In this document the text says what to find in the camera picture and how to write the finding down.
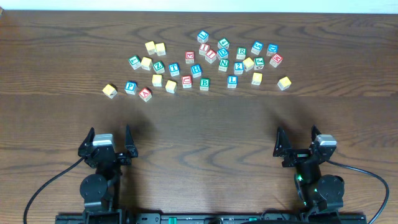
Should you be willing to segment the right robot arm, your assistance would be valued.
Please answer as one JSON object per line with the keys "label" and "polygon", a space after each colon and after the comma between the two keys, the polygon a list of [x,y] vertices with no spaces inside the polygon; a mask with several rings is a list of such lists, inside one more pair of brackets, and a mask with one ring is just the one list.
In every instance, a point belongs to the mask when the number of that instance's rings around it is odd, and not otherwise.
{"label": "right robot arm", "polygon": [[282,157],[283,167],[294,167],[294,182],[305,205],[298,219],[307,223],[341,223],[338,210],[343,207],[345,182],[337,175],[323,175],[320,164],[328,161],[337,141],[312,127],[311,144],[307,149],[294,149],[285,131],[277,128],[273,156]]}

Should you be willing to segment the green R block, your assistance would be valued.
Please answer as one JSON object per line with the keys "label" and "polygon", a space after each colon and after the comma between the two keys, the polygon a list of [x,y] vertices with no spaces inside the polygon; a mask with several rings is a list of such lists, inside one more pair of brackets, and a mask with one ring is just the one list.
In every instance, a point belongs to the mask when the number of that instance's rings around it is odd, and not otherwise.
{"label": "green R block", "polygon": [[236,52],[236,59],[237,60],[244,60],[246,58],[246,48],[238,47]]}

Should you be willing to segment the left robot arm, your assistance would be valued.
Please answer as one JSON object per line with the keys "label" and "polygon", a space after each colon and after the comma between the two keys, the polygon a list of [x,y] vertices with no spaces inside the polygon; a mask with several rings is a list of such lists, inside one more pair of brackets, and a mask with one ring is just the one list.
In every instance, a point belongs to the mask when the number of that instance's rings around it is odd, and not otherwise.
{"label": "left robot arm", "polygon": [[113,135],[96,134],[91,128],[78,148],[78,155],[95,170],[80,185],[84,224],[131,222],[129,212],[119,208],[121,167],[131,165],[138,156],[129,126],[126,126],[124,147],[125,152],[115,152]]}

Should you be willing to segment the yellow O block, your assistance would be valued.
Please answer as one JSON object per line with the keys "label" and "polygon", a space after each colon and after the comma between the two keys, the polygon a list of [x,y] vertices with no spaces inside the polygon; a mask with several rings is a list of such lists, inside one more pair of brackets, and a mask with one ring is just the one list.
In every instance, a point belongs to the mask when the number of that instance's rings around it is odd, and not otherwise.
{"label": "yellow O block", "polygon": [[174,94],[177,89],[177,82],[173,80],[168,80],[165,85],[166,92]]}
{"label": "yellow O block", "polygon": [[262,74],[254,72],[252,75],[252,85],[260,85],[262,82]]}

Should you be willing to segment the green B block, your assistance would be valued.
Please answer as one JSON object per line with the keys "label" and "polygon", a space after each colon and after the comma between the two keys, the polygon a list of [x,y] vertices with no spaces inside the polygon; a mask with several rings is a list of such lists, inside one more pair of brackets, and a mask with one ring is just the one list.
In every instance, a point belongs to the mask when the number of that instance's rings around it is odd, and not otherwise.
{"label": "green B block", "polygon": [[209,78],[202,78],[200,80],[200,90],[201,91],[208,91],[210,88],[210,79]]}

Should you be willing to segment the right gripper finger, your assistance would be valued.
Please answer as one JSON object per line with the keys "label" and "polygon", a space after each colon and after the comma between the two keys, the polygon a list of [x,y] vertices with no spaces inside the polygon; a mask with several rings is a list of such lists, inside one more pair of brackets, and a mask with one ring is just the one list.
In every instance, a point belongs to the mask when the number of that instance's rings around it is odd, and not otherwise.
{"label": "right gripper finger", "polygon": [[319,138],[318,135],[320,135],[321,132],[319,131],[319,129],[313,125],[311,128],[311,139],[312,139],[312,143],[319,146],[320,142],[319,142]]}
{"label": "right gripper finger", "polygon": [[292,150],[291,143],[282,127],[277,128],[276,142],[274,146],[273,156],[284,157]]}

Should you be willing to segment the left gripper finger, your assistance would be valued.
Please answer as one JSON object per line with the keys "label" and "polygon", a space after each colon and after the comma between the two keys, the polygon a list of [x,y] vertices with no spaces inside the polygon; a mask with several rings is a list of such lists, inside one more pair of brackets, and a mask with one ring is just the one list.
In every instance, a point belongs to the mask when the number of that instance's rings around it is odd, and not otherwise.
{"label": "left gripper finger", "polygon": [[92,153],[94,137],[95,137],[95,129],[91,127],[86,138],[83,140],[83,142],[78,148],[78,156],[88,157]]}
{"label": "left gripper finger", "polygon": [[131,157],[138,157],[137,147],[134,144],[134,140],[131,135],[131,130],[129,125],[126,125],[126,137],[125,137],[125,148]]}

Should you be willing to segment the blue T block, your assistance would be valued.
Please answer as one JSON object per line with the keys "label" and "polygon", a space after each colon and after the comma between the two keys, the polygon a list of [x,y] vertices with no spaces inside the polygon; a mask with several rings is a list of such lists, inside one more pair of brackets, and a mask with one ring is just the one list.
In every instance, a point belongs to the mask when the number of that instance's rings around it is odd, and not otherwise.
{"label": "blue T block", "polygon": [[169,64],[169,71],[170,71],[170,76],[171,77],[180,75],[180,69],[179,69],[178,63]]}

